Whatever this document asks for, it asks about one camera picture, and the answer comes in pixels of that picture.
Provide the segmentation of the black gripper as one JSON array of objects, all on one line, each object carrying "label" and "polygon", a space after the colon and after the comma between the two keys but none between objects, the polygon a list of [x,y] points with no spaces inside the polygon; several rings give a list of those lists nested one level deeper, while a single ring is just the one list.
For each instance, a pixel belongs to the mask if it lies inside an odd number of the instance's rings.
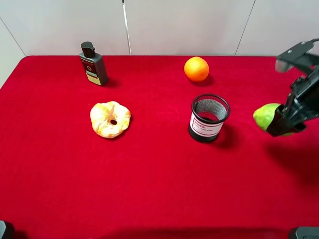
[{"label": "black gripper", "polygon": [[311,74],[298,78],[291,86],[285,106],[275,109],[266,130],[273,137],[302,132],[306,129],[304,121],[319,117],[319,56],[309,53],[318,40],[300,42],[276,57],[277,72],[296,67]]}]

